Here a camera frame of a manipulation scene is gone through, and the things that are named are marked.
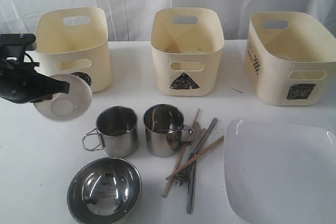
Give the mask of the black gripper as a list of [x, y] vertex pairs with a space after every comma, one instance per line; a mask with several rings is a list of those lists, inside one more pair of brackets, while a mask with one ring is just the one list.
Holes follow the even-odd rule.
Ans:
[[1, 98], [16, 104], [41, 103], [51, 100], [53, 94], [70, 91], [65, 74], [44, 78], [35, 67], [39, 62], [1, 60]]

